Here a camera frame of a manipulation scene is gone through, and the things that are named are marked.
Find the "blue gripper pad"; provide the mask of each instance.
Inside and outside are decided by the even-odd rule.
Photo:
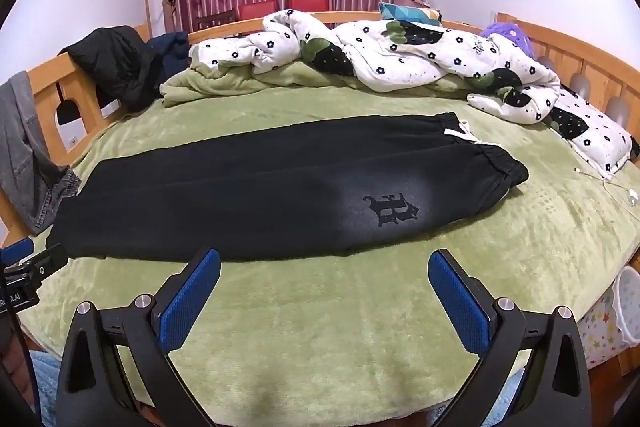
[[[220,279],[220,268],[220,255],[209,250],[159,317],[158,342],[165,354],[184,344]]]
[[[428,264],[431,286],[463,346],[482,357],[489,348],[489,320],[445,257],[435,251]]]
[[[17,243],[14,243],[6,248],[0,249],[0,260],[5,266],[11,266],[18,263],[25,257],[30,256],[33,253],[33,241],[30,237],[25,237]]]

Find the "bed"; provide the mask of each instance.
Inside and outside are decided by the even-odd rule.
[[[325,23],[380,18],[377,12],[314,15]],[[499,14],[498,20],[516,19]],[[575,72],[585,74],[593,105],[604,110],[613,97],[625,100],[627,128],[640,135],[639,71],[578,39],[517,22],[538,56],[556,64],[563,82]],[[191,34],[190,42],[260,28],[261,20],[216,26]],[[148,37],[144,27],[139,32]],[[636,220],[602,184],[575,175],[573,169],[585,164],[553,131],[541,123],[524,127],[498,120],[462,100],[349,87],[277,87],[172,108],[156,102],[136,117],[122,119],[118,110],[105,119],[94,85],[68,55],[29,76],[50,155],[59,164],[71,163],[83,181],[102,159],[150,148],[324,118],[450,110],[468,120],[480,139],[500,143],[529,169],[525,184],[471,223],[348,257],[225,264],[187,343],[172,354],[194,395],[224,425],[362,425],[451,397],[474,357],[462,349],[428,283],[426,260],[436,248],[449,248],[494,295],[508,295],[523,309],[548,312],[562,303],[581,316],[640,245]],[[54,124],[57,86],[64,99],[78,104],[88,133],[69,151]],[[628,162],[616,180],[640,187],[640,172]],[[617,195],[622,199],[623,192]],[[640,210],[633,212],[640,217]],[[0,217],[9,229],[5,244],[26,235],[2,192]],[[40,249],[45,237],[46,232],[35,239]],[[43,285],[41,303],[22,314],[23,324],[59,355],[79,301],[124,305],[155,291],[178,269],[171,263],[70,261]],[[123,356],[136,395],[148,401],[132,361]]]

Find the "green bedsheet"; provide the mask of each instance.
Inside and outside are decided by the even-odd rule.
[[[523,309],[548,312],[566,304],[582,315],[638,245],[638,224],[602,183],[574,172],[590,168],[543,124],[507,123],[461,100],[350,87],[275,87],[172,108],[158,101],[112,126],[76,166],[85,180],[102,159],[214,136],[327,118],[445,111],[468,120],[479,139],[505,147],[527,166],[529,180],[478,219],[400,245],[348,257],[224,264],[187,342],[171,355],[216,422],[356,425],[439,403],[457,391],[476,358],[463,350],[428,282],[431,251],[448,248],[495,296],[510,296]],[[616,179],[640,187],[631,163]],[[610,191],[625,201],[623,190]],[[42,248],[44,235],[36,243]],[[40,304],[22,319],[61,354],[80,301],[126,305],[180,268],[70,261],[45,281]],[[125,364],[145,399],[129,358]]]

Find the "dark wooden chair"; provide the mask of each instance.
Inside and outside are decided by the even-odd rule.
[[[236,9],[227,10],[226,12],[216,13],[215,15],[205,15],[204,17],[196,17],[194,19],[194,28],[196,30],[202,30],[209,28],[210,26],[218,26],[219,24],[227,24],[229,22],[236,22],[238,20],[238,14]]]

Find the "teal geometric pillow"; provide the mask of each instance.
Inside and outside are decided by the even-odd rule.
[[[390,2],[380,3],[380,15],[383,21],[395,19],[397,21],[419,22],[432,26],[442,26],[442,15],[431,8],[415,8],[411,6],[398,6]]]

